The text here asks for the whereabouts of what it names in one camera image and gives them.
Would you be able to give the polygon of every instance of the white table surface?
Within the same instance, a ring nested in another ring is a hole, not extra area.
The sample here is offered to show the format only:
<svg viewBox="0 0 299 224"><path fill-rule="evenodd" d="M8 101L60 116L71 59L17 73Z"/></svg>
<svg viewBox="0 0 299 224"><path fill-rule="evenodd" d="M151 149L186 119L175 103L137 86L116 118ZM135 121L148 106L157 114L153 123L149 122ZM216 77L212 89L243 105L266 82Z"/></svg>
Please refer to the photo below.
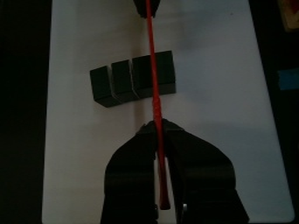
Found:
<svg viewBox="0 0 299 224"><path fill-rule="evenodd" d="M163 0L153 32L156 51L172 51L176 70L178 93L161 97L163 117L230 157L250 222L291 221L248 1ZM147 54L133 1L52 1L44 224L100 221L108 160L152 110L151 99L96 104L89 70ZM174 210L160 212L159 223L175 223Z"/></svg>

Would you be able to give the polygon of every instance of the dark floor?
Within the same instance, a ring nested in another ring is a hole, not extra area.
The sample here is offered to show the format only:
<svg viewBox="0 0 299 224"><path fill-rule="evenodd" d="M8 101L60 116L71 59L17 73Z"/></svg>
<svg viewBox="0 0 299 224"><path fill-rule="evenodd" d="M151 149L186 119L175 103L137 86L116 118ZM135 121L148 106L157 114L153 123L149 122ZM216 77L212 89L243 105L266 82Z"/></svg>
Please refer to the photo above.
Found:
<svg viewBox="0 0 299 224"><path fill-rule="evenodd" d="M276 71L299 67L299 32L286 33L275 0L250 0L298 221L299 90ZM51 0L0 0L0 223L41 223Z"/></svg>

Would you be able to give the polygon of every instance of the red rod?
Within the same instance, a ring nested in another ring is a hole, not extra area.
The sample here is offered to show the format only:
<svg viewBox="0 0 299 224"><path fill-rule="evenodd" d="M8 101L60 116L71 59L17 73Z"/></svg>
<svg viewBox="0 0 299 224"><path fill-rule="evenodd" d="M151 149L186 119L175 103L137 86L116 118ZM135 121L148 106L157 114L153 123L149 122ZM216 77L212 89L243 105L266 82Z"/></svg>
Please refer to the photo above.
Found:
<svg viewBox="0 0 299 224"><path fill-rule="evenodd" d="M167 210L171 208L165 178L165 165L164 165L164 133L163 133L163 112L161 101L159 95L159 84L156 74L155 62L155 37L152 25L152 9L151 0L145 0L145 14L147 14L147 30L149 39L151 50L151 64L152 64L152 83L153 83L153 122L157 135L157 161L159 161L159 179L160 179L160 209Z"/></svg>

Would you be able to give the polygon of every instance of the black block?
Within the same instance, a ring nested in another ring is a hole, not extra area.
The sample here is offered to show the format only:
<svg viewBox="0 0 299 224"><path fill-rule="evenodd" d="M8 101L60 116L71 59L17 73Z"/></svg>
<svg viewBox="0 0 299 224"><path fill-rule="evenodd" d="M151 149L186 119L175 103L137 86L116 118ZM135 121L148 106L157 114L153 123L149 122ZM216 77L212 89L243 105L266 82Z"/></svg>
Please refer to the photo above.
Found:
<svg viewBox="0 0 299 224"><path fill-rule="evenodd" d="M175 93L174 55L171 51L155 54L160 95ZM152 97L151 56L133 58L135 91L140 98Z"/></svg>
<svg viewBox="0 0 299 224"><path fill-rule="evenodd" d="M121 102L131 102L139 99L133 90L133 79L131 75L129 60L123 60L111 65L112 83L115 86L116 98Z"/></svg>
<svg viewBox="0 0 299 224"><path fill-rule="evenodd" d="M155 17L155 13L157 10L160 4L160 0L152 0L151 1L151 12L152 12L152 17ZM137 14L140 15L141 18L147 18L145 15L145 0L135 0L135 7Z"/></svg>
<svg viewBox="0 0 299 224"><path fill-rule="evenodd" d="M112 94L108 74L107 66L89 71L93 100L107 108L121 103Z"/></svg>

